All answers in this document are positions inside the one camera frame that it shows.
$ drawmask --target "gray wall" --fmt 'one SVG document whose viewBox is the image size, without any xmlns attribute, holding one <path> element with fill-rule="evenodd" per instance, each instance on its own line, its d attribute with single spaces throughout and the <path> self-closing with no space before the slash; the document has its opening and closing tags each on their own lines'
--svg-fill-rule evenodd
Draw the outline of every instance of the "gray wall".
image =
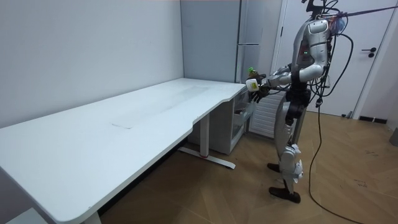
<svg viewBox="0 0 398 224">
<path fill-rule="evenodd" d="M 3 128 L 183 77 L 180 2 L 2 0 L 0 52 Z M 0 171 L 0 223 L 32 205 Z"/>
</svg>

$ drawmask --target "doorframe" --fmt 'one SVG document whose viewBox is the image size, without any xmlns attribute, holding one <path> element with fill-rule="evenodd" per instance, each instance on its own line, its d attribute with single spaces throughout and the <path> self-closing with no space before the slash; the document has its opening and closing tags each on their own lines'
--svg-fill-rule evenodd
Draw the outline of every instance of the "doorframe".
<svg viewBox="0 0 398 224">
<path fill-rule="evenodd" d="M 277 37 L 275 40 L 274 56 L 272 57 L 271 72 L 278 69 L 276 66 L 277 66 L 277 61 L 278 61 L 279 45 L 280 45 L 280 40 L 281 40 L 280 33 L 282 32 L 282 27 L 285 22 L 287 1 L 288 0 L 282 0 L 282 6 L 280 8 L 280 16 L 279 16 Z M 353 116 L 352 116 L 353 119 L 359 119 L 359 116 L 361 115 L 361 111 L 365 105 L 366 98 L 369 96 L 372 84 L 375 81 L 376 76 L 379 73 L 379 70 L 381 69 L 381 63 L 382 63 L 383 58 L 387 52 L 388 45 L 392 42 L 392 38 L 394 36 L 394 31 L 396 29 L 398 29 L 398 12 L 397 12 L 397 9 L 394 9 L 394 11 L 392 12 L 392 16 L 389 21 L 389 24 L 387 26 L 386 33 L 384 34 L 384 37 L 381 41 L 380 49 L 376 54 L 376 58 L 373 61 L 372 67 L 369 71 L 368 77 L 366 78 L 362 92 L 359 95 L 358 101 L 354 108 Z"/>
</svg>

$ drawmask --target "desk surface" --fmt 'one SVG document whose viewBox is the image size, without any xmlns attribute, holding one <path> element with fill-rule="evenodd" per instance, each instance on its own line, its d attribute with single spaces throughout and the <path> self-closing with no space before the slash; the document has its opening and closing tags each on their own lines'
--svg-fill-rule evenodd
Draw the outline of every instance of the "desk surface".
<svg viewBox="0 0 398 224">
<path fill-rule="evenodd" d="M 180 78 L 0 129 L 0 167 L 58 223 L 80 223 L 244 85 Z"/>
</svg>

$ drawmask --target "parquet floor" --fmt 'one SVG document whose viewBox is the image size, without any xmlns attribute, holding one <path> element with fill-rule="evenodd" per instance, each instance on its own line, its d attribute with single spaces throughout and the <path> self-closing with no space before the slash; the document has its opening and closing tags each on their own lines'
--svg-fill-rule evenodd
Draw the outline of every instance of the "parquet floor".
<svg viewBox="0 0 398 224">
<path fill-rule="evenodd" d="M 313 195 L 326 208 L 363 223 L 398 223 L 398 147 L 383 124 L 321 116 L 323 147 L 313 167 Z M 308 170 L 319 143 L 317 115 L 307 113 L 298 145 L 305 177 L 300 204 L 270 196 L 283 186 L 268 169 L 272 141 L 245 135 L 230 156 L 235 170 L 174 153 L 101 216 L 114 223 L 349 223 L 322 210 L 308 194 Z"/>
</svg>

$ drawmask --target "wire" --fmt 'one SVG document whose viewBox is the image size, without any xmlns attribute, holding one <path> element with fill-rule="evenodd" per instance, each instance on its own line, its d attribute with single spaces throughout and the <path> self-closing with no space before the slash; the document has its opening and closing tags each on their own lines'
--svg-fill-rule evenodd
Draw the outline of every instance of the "wire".
<svg viewBox="0 0 398 224">
<path fill-rule="evenodd" d="M 331 210 L 329 210 L 329 209 L 325 208 L 324 206 L 322 206 L 321 204 L 319 204 L 319 203 L 314 199 L 314 197 L 312 196 L 312 193 L 311 193 L 311 170 L 312 170 L 313 162 L 314 162 L 315 158 L 317 157 L 318 152 L 319 152 L 319 150 L 320 150 L 320 148 L 321 148 L 321 146 L 322 146 L 322 131 L 321 131 L 321 116 L 320 116 L 320 114 L 321 114 L 321 106 L 318 107 L 318 131 L 319 131 L 319 140 L 320 140 L 320 142 L 319 142 L 318 149 L 317 149 L 317 151 L 315 152 L 315 155 L 313 156 L 312 161 L 311 161 L 311 165 L 310 165 L 310 175 L 309 175 L 309 183 L 308 183 L 308 185 L 309 185 L 308 188 L 309 188 L 309 191 L 310 191 L 310 197 L 311 197 L 311 199 L 312 199 L 319 207 L 321 207 L 322 209 L 324 209 L 324 210 L 326 210 L 326 211 L 328 211 L 328 212 L 330 212 L 330 213 L 336 215 L 337 217 L 340 217 L 340 218 L 342 218 L 342 219 L 345 219 L 345 220 L 350 221 L 350 222 L 353 222 L 353 223 L 364 224 L 364 223 L 361 223 L 361 222 L 357 222 L 357 221 L 355 221 L 355 220 L 352 220 L 352 219 L 350 219 L 350 218 L 346 218 L 346 217 L 344 217 L 344 216 L 342 216 L 342 215 L 339 215 L 339 214 L 337 214 L 337 213 L 335 213 L 335 212 L 332 212 Z"/>
<path fill-rule="evenodd" d="M 311 82 L 311 84 L 310 84 L 311 91 L 314 93 L 314 95 L 312 96 L 310 102 L 311 102 L 316 96 L 319 96 L 319 98 L 318 98 L 318 100 L 317 100 L 317 107 L 318 107 L 318 131 L 319 131 L 319 140 L 320 140 L 320 142 L 319 142 L 318 149 L 317 149 L 317 151 L 315 152 L 315 154 L 314 154 L 314 156 L 313 156 L 313 158 L 312 158 L 312 160 L 311 160 L 311 164 L 310 164 L 310 171 L 309 171 L 310 174 L 309 174 L 309 182 L 308 182 L 308 191 L 309 191 L 309 194 L 310 194 L 311 199 L 312 199 L 319 207 L 321 207 L 322 209 L 324 209 L 324 210 L 326 210 L 327 212 L 330 212 L 331 214 L 336 215 L 337 217 L 340 217 L 340 218 L 342 218 L 342 219 L 344 219 L 344 220 L 347 220 L 347 221 L 350 221 L 350 222 L 353 222 L 353 223 L 363 224 L 363 223 L 361 223 L 361 222 L 357 222 L 357 221 L 352 220 L 352 219 L 350 219 L 350 218 L 346 218 L 346 217 L 344 217 L 344 216 L 342 216 L 342 215 L 339 215 L 339 214 L 337 214 L 337 213 L 335 213 L 335 212 L 332 212 L 331 210 L 325 208 L 324 206 L 322 206 L 320 203 L 318 203 L 318 202 L 314 199 L 314 197 L 312 196 L 312 193 L 311 193 L 311 173 L 312 173 L 312 165 L 313 165 L 313 162 L 315 161 L 315 159 L 316 159 L 316 157 L 317 157 L 317 155 L 318 155 L 318 153 L 319 153 L 319 150 L 320 150 L 320 148 L 321 148 L 321 146 L 322 146 L 322 129 L 321 129 L 321 122 L 320 122 L 321 105 L 322 105 L 322 103 L 323 103 L 322 98 L 323 98 L 323 97 L 326 97 L 326 96 L 330 96 L 331 93 L 334 91 L 335 87 L 337 86 L 337 83 L 340 81 L 340 79 L 342 78 L 342 76 L 344 75 L 344 73 L 345 73 L 345 71 L 346 71 L 346 69 L 347 69 L 347 67 L 348 67 L 348 64 L 349 64 L 349 62 L 350 62 L 350 60 L 351 60 L 351 56 L 352 56 L 353 50 L 354 50 L 354 41 L 352 40 L 351 37 L 349 37 L 349 36 L 346 35 L 346 34 L 342 34 L 342 33 L 335 34 L 335 35 L 334 35 L 334 38 L 335 38 L 335 39 L 334 39 L 333 48 L 332 48 L 332 51 L 331 51 L 329 63 L 331 64 L 331 61 L 332 61 L 332 59 L 333 59 L 333 55 L 334 55 L 334 53 L 335 53 L 337 37 L 338 37 L 338 36 L 341 36 L 341 35 L 342 35 L 343 37 L 346 37 L 346 38 L 351 42 L 351 50 L 350 50 L 350 52 L 349 52 L 349 57 L 348 57 L 347 63 L 346 63 L 346 65 L 345 65 L 345 67 L 344 67 L 342 73 L 341 73 L 340 76 L 338 77 L 336 83 L 333 85 L 333 88 L 331 89 L 331 91 L 329 92 L 329 94 L 324 95 L 325 87 L 326 87 L 326 86 L 325 86 L 325 85 L 326 85 L 326 78 L 327 78 L 327 76 L 328 76 L 330 66 L 327 67 L 327 68 L 325 69 L 325 72 L 324 72 L 323 76 L 320 78 L 320 81 L 319 81 L 319 82 L 318 82 L 318 79 L 316 79 L 316 80 L 312 80 L 312 82 Z"/>
<path fill-rule="evenodd" d="M 326 4 L 326 6 L 325 6 L 325 8 L 324 8 L 323 11 L 325 11 L 325 9 L 327 9 L 327 11 L 326 11 L 325 13 L 328 13 L 330 10 L 340 12 L 340 10 L 334 8 L 334 6 L 335 6 L 337 3 L 338 3 L 338 0 L 330 1 L 328 4 Z"/>
<path fill-rule="evenodd" d="M 279 88 L 281 88 L 281 90 L 279 90 L 279 91 L 276 92 L 276 93 L 269 93 L 268 95 L 275 95 L 275 94 L 278 94 L 278 93 L 280 93 L 280 92 L 286 90 L 286 89 L 289 88 L 289 87 L 290 87 L 290 85 L 287 85 L 287 86 L 285 86 L 285 87 L 279 86 Z"/>
<path fill-rule="evenodd" d="M 340 74 L 340 76 L 339 76 L 338 79 L 336 80 L 336 83 L 333 85 L 333 88 L 330 90 L 330 92 L 329 92 L 328 94 L 326 94 L 326 95 L 324 95 L 324 96 L 322 96 L 322 97 L 330 96 L 331 93 L 333 93 L 333 91 L 335 90 L 335 88 L 336 88 L 336 86 L 337 86 L 337 83 L 340 81 L 340 79 L 341 79 L 342 76 L 344 75 L 344 73 L 345 73 L 345 71 L 346 71 L 346 69 L 347 69 L 347 67 L 348 67 L 349 62 L 351 61 L 351 56 L 353 55 L 353 51 L 354 51 L 354 41 L 352 40 L 351 37 L 349 37 L 349 36 L 346 35 L 346 34 L 336 34 L 336 35 L 335 35 L 335 38 L 338 37 L 338 36 L 340 36 L 340 35 L 342 35 L 343 37 L 346 37 L 346 38 L 351 42 L 351 50 L 350 50 L 350 52 L 349 52 L 349 56 L 348 56 L 347 63 L 346 63 L 346 65 L 345 65 L 345 67 L 344 67 L 342 73 Z"/>
</svg>

